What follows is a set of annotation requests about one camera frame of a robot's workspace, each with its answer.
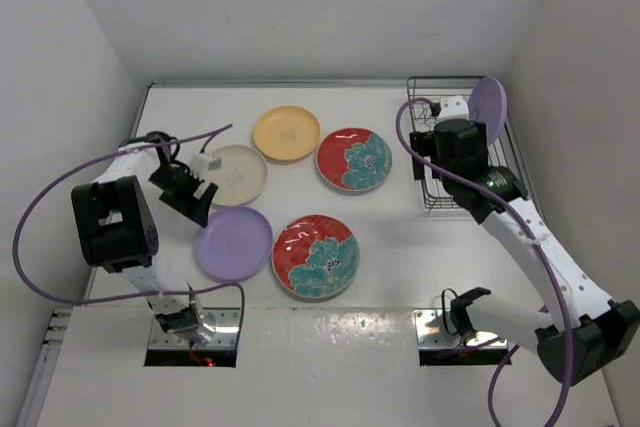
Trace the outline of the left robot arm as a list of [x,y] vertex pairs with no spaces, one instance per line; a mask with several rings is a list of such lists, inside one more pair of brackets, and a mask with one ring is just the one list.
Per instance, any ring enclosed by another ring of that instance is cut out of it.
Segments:
[[218,186],[176,159],[159,131],[123,141],[109,167],[71,192],[83,256],[91,266],[128,280],[147,303],[161,330],[198,346],[215,335],[214,321],[198,295],[156,258],[159,233],[141,184],[160,189],[159,200],[195,224],[208,225]]

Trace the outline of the yellow plate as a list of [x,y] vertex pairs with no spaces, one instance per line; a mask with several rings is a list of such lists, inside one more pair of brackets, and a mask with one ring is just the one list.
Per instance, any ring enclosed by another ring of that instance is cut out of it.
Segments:
[[252,139],[265,156],[282,162],[297,161],[310,154],[321,136],[317,117],[309,110],[284,105],[262,114],[252,131]]

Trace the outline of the wire dish rack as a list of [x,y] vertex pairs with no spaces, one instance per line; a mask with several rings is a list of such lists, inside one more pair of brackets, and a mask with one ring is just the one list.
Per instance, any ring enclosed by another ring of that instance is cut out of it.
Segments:
[[[472,90],[481,79],[481,76],[412,76],[406,81],[406,97],[408,100],[424,97],[436,102],[444,97],[460,95],[468,101]],[[408,115],[409,132],[430,132],[442,119],[442,116],[436,118],[432,115],[430,106],[426,102],[415,102],[408,109]],[[531,190],[509,117],[506,117],[498,138],[488,152],[491,165],[508,167],[525,183],[525,187]],[[423,177],[417,182],[421,189],[424,209],[428,214],[440,217],[459,217],[464,214],[451,196],[445,192],[441,181],[435,179],[429,169],[424,168]]]

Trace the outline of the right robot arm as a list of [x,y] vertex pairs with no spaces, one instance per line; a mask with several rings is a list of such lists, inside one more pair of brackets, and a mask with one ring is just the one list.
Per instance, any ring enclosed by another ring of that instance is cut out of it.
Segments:
[[546,226],[524,183],[489,160],[486,127],[453,119],[403,142],[414,174],[430,168],[453,201],[509,253],[546,313],[523,310],[476,287],[450,307],[457,331],[488,327],[536,354],[559,382],[574,386],[621,357],[639,328],[639,309],[590,280]]

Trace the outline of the cream plate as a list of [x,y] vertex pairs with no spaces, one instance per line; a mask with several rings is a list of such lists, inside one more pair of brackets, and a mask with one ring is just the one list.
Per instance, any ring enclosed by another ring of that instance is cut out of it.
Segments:
[[220,166],[206,176],[218,187],[213,205],[244,205],[261,194],[268,177],[267,163],[261,153],[246,145],[226,145],[211,154],[221,161]]

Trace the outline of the red floral plate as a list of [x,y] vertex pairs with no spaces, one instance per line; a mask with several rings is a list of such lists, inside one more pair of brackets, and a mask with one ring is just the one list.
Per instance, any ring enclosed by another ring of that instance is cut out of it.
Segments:
[[393,165],[387,142],[377,133],[358,127],[327,135],[316,153],[316,166],[333,187],[349,192],[367,192],[380,186]]
[[278,235],[271,253],[272,271],[290,294],[324,301],[345,291],[354,281],[360,248],[351,229],[325,215],[306,215]]

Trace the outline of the purple plate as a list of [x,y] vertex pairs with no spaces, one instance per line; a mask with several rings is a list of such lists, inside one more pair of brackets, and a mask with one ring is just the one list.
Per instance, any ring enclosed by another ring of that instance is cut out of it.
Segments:
[[508,100],[504,86],[494,77],[482,78],[469,99],[469,119],[485,125],[487,144],[492,145],[504,129]]
[[245,206],[226,207],[211,214],[196,233],[194,258],[201,271],[219,281],[241,281],[259,272],[273,245],[269,221]]

